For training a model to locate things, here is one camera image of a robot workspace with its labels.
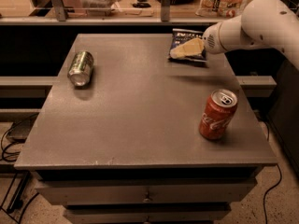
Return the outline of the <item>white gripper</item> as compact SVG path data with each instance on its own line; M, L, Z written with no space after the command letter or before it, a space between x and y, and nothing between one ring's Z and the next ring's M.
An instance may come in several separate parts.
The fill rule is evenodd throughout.
M228 49L224 46L225 21L218 22L206 28L201 38L190 40L174 40L169 55L173 59L194 58L203 59L204 45L207 52L212 54L225 53Z

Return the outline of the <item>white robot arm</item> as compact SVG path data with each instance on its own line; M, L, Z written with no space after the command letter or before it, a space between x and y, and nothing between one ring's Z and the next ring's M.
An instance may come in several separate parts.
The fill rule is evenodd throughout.
M280 0L252 0L240 16L211 25L201 38L170 49L170 57L182 59L203 50L219 54L266 48L278 50L299 68L299 20Z

